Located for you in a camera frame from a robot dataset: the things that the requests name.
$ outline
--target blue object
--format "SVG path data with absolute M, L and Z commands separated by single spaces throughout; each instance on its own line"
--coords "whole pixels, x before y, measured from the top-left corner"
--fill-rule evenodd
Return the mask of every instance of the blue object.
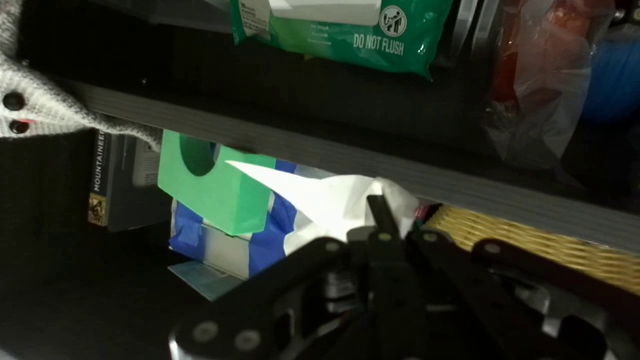
M 203 229 L 201 216 L 175 203 L 173 211 L 175 233 L 169 238 L 169 248 L 186 259 L 203 261 Z
M 295 173 L 295 164 L 284 161 L 277 161 L 275 168 L 282 173 Z M 254 233 L 250 238 L 250 276 L 284 259 L 284 238 L 294 230 L 295 215 L 297 211 L 287 201 L 274 194 L 274 205 L 266 215 L 263 230 Z M 175 234 L 169 241 L 169 248 L 182 256 L 203 263 L 205 229 L 201 216 L 175 203 L 173 226 Z
M 282 173 L 295 173 L 292 162 L 275 162 L 275 168 Z M 250 275 L 257 275 L 263 269 L 275 265 L 284 259 L 284 238 L 294 230 L 295 209 L 274 194 L 274 207 L 266 216 L 263 233 L 256 233 L 250 241 Z
M 592 58 L 582 120 L 626 122 L 635 110 L 640 110 L 640 38 L 604 40 Z

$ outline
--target metal part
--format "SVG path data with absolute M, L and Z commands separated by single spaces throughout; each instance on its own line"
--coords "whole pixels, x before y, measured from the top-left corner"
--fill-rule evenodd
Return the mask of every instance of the metal part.
M 481 329 L 481 345 L 495 345 L 500 349 L 498 352 L 485 351 L 488 355 L 478 358 L 519 360 L 551 357 L 577 360 L 577 355 L 573 355 L 571 349 L 550 340 L 532 324 L 525 308 L 494 281 L 481 263 L 467 263 L 465 253 L 456 248 L 451 242 L 415 244 L 419 247 L 419 255 L 428 269 L 445 276 L 448 285 L 442 286 L 442 290 L 449 292 L 448 288 L 454 286 L 454 295 L 449 292 L 449 296 L 464 308 L 464 314 L 473 318 Z
M 325 311 L 329 314 L 344 314 L 344 313 L 350 313 L 356 308 L 356 302 L 353 301 L 341 301 L 341 302 L 328 302 L 325 305 Z
M 437 242 L 437 236 L 435 236 L 433 233 L 423 233 L 423 234 L 422 234 L 422 241 L 423 241 L 423 242 Z
M 205 360 L 201 357 L 184 352 L 184 349 L 175 340 L 175 335 L 171 335 L 168 340 L 168 352 L 169 352 L 169 360 Z
M 389 241 L 393 241 L 393 236 L 388 234 L 388 233 L 380 233 L 380 234 L 378 234 L 378 241 L 380 241 L 380 242 L 389 242 Z
M 239 352 L 252 352 L 259 346 L 259 342 L 262 342 L 262 336 L 256 330 L 242 330 L 234 340 Z
M 328 273 L 324 283 L 324 296 L 325 298 L 344 298 L 356 295 L 356 285 L 351 279 L 340 273 Z
M 210 342 L 217 336 L 219 326 L 216 322 L 199 322 L 193 332 L 191 338 L 193 342 Z
M 626 9 L 616 9 L 612 22 L 622 22 L 626 18 Z
M 337 247 L 335 242 L 325 242 L 324 251 L 328 251 L 328 253 L 337 253 L 340 247 Z
M 488 253 L 488 255 L 500 255 L 501 251 L 500 251 L 500 247 L 495 244 L 495 242 L 485 242 L 483 244 L 483 253 Z
M 492 47 L 492 43 L 495 43 L 495 29 L 500 29 L 498 24 L 498 9 L 500 9 L 500 0 L 483 0 L 481 3 L 481 11 L 478 16 L 478 26 L 473 32 L 473 43 L 471 43 L 471 54 L 478 54 L 480 51 Z
M 606 358 L 613 360 L 638 360 L 640 352 L 631 340 L 618 329 L 616 322 L 608 317 L 602 307 L 595 307 L 584 298 L 577 298 L 562 288 L 551 285 L 541 285 L 529 276 L 510 270 L 495 270 L 500 276 L 513 279 L 516 286 L 513 296 L 519 298 L 525 307 L 543 317 L 541 332 L 557 338 L 563 326 L 563 320 L 575 317 L 586 324 L 594 326 L 606 340 Z
M 471 31 L 478 0 L 457 0 L 457 9 L 451 11 L 456 24 L 449 32 L 449 43 L 445 43 L 444 54 L 437 56 L 439 67 L 456 67 L 464 49 L 464 43 Z

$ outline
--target plastic bag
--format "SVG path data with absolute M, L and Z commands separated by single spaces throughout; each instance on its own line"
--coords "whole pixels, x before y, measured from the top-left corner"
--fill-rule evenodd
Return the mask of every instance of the plastic bag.
M 231 0 L 231 22 L 236 43 L 257 38 L 287 53 L 423 76 L 448 11 L 449 0 L 381 0 L 373 24 L 344 24 L 279 18 L 270 0 Z
M 575 131 L 594 43 L 613 3 L 510 0 L 503 14 L 488 135 L 503 162 L 554 168 Z

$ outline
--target black shelf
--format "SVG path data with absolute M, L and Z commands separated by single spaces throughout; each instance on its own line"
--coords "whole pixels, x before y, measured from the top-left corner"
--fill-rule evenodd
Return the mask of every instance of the black shelf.
M 85 0 L 32 5 L 29 65 L 92 110 L 400 182 L 422 199 L 640 253 L 640 196 L 503 167 L 483 137 L 492 49 L 431 79 L 149 26 Z
M 469 177 L 425 162 L 397 158 L 360 146 L 282 131 L 262 119 L 231 119 L 127 92 L 88 85 L 68 85 L 96 112 L 140 125 L 178 131 L 219 144 L 242 144 L 263 155 L 340 175 L 392 179 L 419 199 L 478 211 L 543 230 L 577 236 L 606 247 L 640 253 L 635 215 L 610 211 L 538 190 L 528 190 L 480 177 Z

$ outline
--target black machinery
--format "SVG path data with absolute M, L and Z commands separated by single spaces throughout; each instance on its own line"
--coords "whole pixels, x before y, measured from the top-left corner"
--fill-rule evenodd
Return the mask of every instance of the black machinery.
M 171 358 L 635 360 L 640 301 L 498 241 L 460 251 L 375 226 L 318 238 L 234 288 L 169 338 Z

